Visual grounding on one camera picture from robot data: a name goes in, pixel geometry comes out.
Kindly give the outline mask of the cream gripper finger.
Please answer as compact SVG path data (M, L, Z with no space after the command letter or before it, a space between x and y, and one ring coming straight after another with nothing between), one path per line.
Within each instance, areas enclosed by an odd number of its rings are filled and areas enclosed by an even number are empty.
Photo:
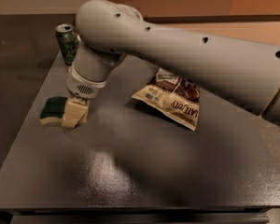
M62 126L74 129L87 121L90 102L82 98L71 97L66 101Z

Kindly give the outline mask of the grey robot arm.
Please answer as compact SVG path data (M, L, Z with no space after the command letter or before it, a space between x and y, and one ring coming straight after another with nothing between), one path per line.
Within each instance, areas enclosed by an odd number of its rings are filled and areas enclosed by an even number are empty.
M280 46L149 23L130 6L91 0L67 89L95 98L127 55L155 64L280 127Z

